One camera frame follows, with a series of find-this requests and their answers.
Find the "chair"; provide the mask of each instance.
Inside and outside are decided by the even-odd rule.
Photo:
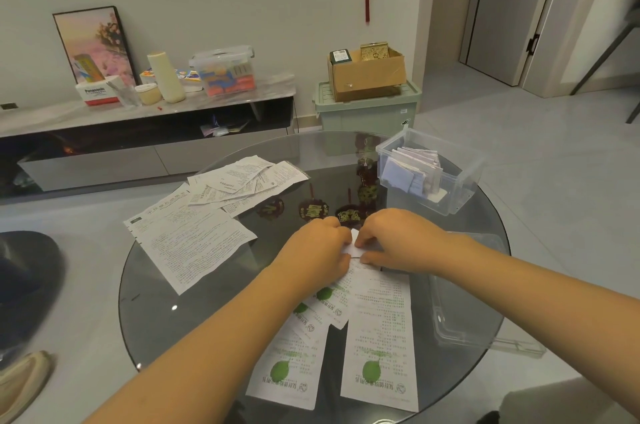
[[[580,80],[580,83],[575,86],[575,88],[571,92],[571,95],[575,95],[576,93],[578,93],[578,90],[580,90],[580,88],[582,88],[582,86],[585,83],[587,83],[587,80],[589,80],[591,76],[597,71],[597,69],[601,67],[601,65],[607,60],[607,58],[611,56],[613,51],[615,51],[616,48],[620,46],[620,43],[622,43],[622,41],[624,41],[624,39],[628,37],[629,33],[632,32],[635,28],[640,27],[640,7],[636,7],[632,9],[629,12],[629,14],[626,15],[625,21],[627,22],[627,25],[625,26],[625,28],[618,35],[618,37],[613,40],[613,43],[611,44],[611,46],[609,46],[609,48],[607,48],[606,51],[604,51],[602,56],[598,58],[596,63],[594,63],[594,65],[591,67],[588,73],[584,76],[584,78]],[[631,112],[631,115],[627,119],[627,123],[628,124],[632,123],[636,119],[638,114],[640,114],[640,102],[638,103],[638,105],[636,105],[636,108],[634,109],[634,111]]]

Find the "picture frame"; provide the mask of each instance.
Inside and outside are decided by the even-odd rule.
[[[76,84],[84,81],[74,59],[80,54],[91,56],[105,77],[119,75],[127,86],[139,83],[115,6],[55,13],[53,19]]]

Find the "clear plastic container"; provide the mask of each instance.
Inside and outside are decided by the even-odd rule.
[[[208,96],[255,90],[251,46],[196,53],[189,67],[198,72]]]
[[[502,239],[494,234],[466,234],[491,249],[507,254]],[[492,348],[540,358],[547,349],[528,333],[505,319],[494,337],[487,334],[483,322],[493,312],[467,291],[445,279],[429,276],[433,329],[439,345]]]
[[[437,196],[412,194],[420,204],[441,215],[449,215],[457,213],[476,193],[477,183],[484,168],[484,155],[474,149],[429,136],[413,128],[405,128],[376,147],[380,155],[380,184],[393,189],[381,175],[391,152],[401,146],[438,151],[440,166],[444,170],[440,177],[440,193]]]

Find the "forearm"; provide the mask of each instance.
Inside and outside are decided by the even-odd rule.
[[[222,422],[242,381],[298,304],[269,268],[107,401],[87,423]]]
[[[640,418],[640,301],[460,239],[437,275],[528,331]]]

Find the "red tassel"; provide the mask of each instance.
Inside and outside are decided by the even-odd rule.
[[[367,24],[371,21],[371,12],[369,10],[369,0],[364,0],[364,10]]]

